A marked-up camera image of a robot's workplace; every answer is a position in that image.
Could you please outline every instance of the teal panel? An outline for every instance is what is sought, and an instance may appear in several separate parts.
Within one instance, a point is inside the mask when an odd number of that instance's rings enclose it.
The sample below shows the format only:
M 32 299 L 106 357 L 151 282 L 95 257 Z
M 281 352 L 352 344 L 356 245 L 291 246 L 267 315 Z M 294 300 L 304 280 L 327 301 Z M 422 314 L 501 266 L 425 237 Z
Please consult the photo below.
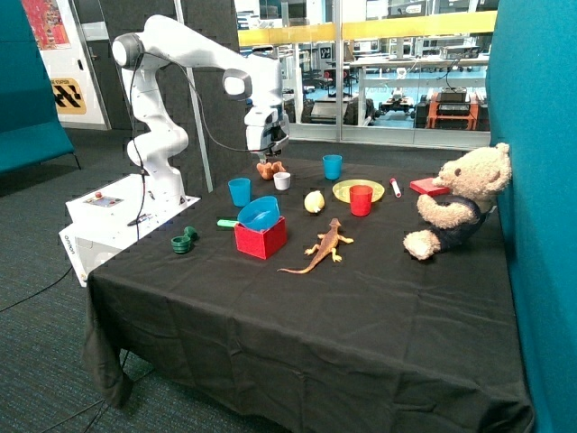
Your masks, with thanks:
M 62 128 L 52 86 L 20 0 L 0 12 L 0 173 L 74 147 Z
M 0 55 L 0 131 L 56 118 L 50 79 L 36 42 L 0 42 Z
M 56 122 L 0 132 L 0 174 L 73 152 L 66 132 Z
M 577 4 L 502 0 L 487 77 L 493 143 L 511 145 L 499 199 L 536 431 L 577 425 Z
M 0 43 L 34 41 L 21 0 L 2 0 L 0 7 Z

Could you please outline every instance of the red cup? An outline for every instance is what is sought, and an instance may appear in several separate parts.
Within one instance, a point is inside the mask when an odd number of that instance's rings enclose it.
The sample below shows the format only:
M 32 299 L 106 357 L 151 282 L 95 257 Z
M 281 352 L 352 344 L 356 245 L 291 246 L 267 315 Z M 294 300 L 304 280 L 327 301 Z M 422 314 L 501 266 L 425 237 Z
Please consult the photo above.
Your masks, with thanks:
M 365 217 L 371 212 L 372 188 L 367 185 L 354 185 L 349 188 L 351 213 Z

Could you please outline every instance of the yellow plate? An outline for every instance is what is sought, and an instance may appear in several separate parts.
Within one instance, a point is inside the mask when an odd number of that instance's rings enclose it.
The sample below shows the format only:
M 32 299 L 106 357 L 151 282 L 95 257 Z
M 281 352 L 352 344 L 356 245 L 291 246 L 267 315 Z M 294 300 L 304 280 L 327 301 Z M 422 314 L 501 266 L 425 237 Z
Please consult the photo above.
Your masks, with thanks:
M 368 187 L 371 187 L 373 202 L 380 199 L 385 193 L 385 189 L 383 188 L 383 186 L 377 182 L 373 182 L 372 180 L 354 179 L 354 180 L 343 180 L 342 182 L 339 182 L 336 185 L 334 185 L 333 194 L 339 200 L 345 203 L 351 203 L 351 200 L 349 198 L 349 188 L 353 187 L 354 185 L 367 185 Z

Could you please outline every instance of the white cup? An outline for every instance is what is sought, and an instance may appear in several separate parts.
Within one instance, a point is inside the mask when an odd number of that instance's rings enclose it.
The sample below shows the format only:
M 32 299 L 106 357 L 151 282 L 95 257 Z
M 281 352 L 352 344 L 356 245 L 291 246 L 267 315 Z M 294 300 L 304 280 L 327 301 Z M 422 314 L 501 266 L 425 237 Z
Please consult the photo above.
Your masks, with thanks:
M 274 176 L 272 178 L 274 179 L 274 187 L 279 191 L 289 189 L 290 173 L 286 173 L 285 171 L 279 171 L 278 173 L 274 173 Z

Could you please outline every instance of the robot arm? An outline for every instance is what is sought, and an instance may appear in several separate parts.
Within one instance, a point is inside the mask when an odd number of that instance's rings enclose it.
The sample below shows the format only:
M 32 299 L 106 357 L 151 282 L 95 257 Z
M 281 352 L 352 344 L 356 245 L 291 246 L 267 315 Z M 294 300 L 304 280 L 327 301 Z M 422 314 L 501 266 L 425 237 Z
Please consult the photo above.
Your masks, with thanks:
M 134 116 L 151 130 L 138 137 L 138 148 L 130 142 L 128 153 L 134 163 L 141 165 L 142 160 L 155 195 L 160 192 L 168 201 L 184 197 L 180 173 L 170 167 L 168 158 L 188 146 L 188 137 L 167 114 L 156 82 L 157 70 L 170 63 L 224 69 L 224 92 L 232 99 L 252 100 L 252 109 L 244 118 L 246 144 L 261 160 L 278 154 L 287 144 L 289 121 L 283 110 L 278 60 L 260 53 L 245 58 L 161 15 L 150 17 L 142 32 L 116 38 L 112 49 L 123 68 Z

